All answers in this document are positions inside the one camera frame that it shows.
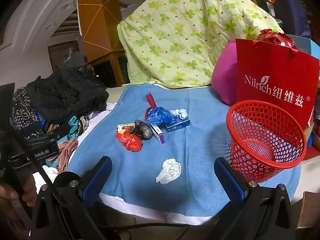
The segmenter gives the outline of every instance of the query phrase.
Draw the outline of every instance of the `basket rim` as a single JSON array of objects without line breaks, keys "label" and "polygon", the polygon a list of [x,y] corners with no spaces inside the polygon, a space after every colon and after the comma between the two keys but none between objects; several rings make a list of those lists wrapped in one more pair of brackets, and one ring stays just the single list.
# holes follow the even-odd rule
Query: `basket rim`
[{"label": "basket rim", "polygon": [[[302,153],[301,153],[301,155],[300,155],[300,157],[298,159],[296,159],[295,161],[290,162],[290,163],[278,163],[278,162],[274,162],[274,161],[268,160],[265,157],[255,153],[253,150],[251,150],[239,138],[239,136],[236,133],[236,130],[234,129],[234,127],[233,127],[233,125],[231,123],[231,114],[235,110],[235,108],[238,108],[239,106],[245,105],[245,104],[248,104],[248,103],[250,103],[250,104],[257,104],[258,103],[258,104],[264,104],[264,105],[269,105],[269,106],[275,107],[278,110],[286,113],[290,118],[292,118],[294,120],[294,122],[298,126],[299,131],[300,131],[300,133],[302,135],[302,143],[303,143],[303,151],[302,151]],[[304,159],[304,157],[306,155],[306,152],[307,152],[307,148],[306,148],[307,140],[306,140],[306,137],[304,135],[304,131],[302,130],[302,128],[301,128],[300,124],[297,122],[297,120],[291,114],[289,114],[287,111],[285,111],[284,109],[282,109],[279,106],[276,106],[274,104],[271,104],[271,103],[268,103],[268,102],[265,102],[265,101],[261,101],[261,100],[244,100],[244,101],[240,101],[240,102],[235,103],[234,105],[232,105],[229,108],[228,113],[227,113],[227,117],[226,117],[226,121],[227,121],[227,128],[229,130],[229,133],[230,133],[231,137],[240,145],[240,147],[242,149],[244,149],[249,155],[251,155],[255,159],[259,160],[261,163],[266,164],[266,165],[268,165],[268,166],[270,166],[272,168],[276,168],[276,169],[290,169],[290,168],[293,168],[293,167],[297,166]]]}]

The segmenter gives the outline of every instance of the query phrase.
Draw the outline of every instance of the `red paper bag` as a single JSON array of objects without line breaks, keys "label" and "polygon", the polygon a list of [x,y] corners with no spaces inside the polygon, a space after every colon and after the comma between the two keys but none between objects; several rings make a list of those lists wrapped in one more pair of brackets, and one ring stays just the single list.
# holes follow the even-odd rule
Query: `red paper bag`
[{"label": "red paper bag", "polygon": [[316,99],[319,59],[264,41],[236,39],[236,48],[236,101],[272,103],[305,129]]}]

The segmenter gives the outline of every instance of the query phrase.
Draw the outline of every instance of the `bolt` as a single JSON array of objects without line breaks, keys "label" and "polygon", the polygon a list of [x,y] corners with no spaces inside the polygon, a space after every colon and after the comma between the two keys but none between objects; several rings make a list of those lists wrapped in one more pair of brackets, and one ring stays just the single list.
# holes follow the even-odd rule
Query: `bolt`
[{"label": "bolt", "polygon": [[44,185],[41,186],[40,190],[45,191],[45,190],[47,190],[47,188],[48,188],[48,185],[44,184]]},{"label": "bolt", "polygon": [[77,180],[72,180],[69,183],[70,187],[76,187],[78,184],[79,184],[79,182]]},{"label": "bolt", "polygon": [[250,185],[251,187],[256,187],[258,184],[257,184],[254,180],[250,180],[250,181],[249,181],[249,185]]},{"label": "bolt", "polygon": [[280,189],[284,190],[285,189],[285,185],[284,184],[279,184],[278,185]]}]

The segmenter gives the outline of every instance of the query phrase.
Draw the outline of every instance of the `basket bottom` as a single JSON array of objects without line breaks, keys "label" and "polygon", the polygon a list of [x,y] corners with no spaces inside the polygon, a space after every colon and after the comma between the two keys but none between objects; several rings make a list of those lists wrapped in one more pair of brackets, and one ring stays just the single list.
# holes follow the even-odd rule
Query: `basket bottom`
[{"label": "basket bottom", "polygon": [[274,154],[271,149],[264,143],[257,141],[255,139],[245,139],[243,142],[255,153],[265,157],[268,160],[276,161]]}]

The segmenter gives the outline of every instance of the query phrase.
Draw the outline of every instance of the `blue gripper pad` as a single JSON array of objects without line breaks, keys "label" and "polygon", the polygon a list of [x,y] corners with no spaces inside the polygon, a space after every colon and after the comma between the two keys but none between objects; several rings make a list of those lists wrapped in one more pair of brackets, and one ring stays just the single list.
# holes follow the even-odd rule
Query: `blue gripper pad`
[{"label": "blue gripper pad", "polygon": [[249,193],[244,177],[231,168],[224,158],[217,158],[214,162],[214,173],[228,195],[232,205],[242,208]]},{"label": "blue gripper pad", "polygon": [[78,195],[84,208],[92,207],[112,171],[112,161],[103,156],[97,165],[87,171],[80,180]]}]

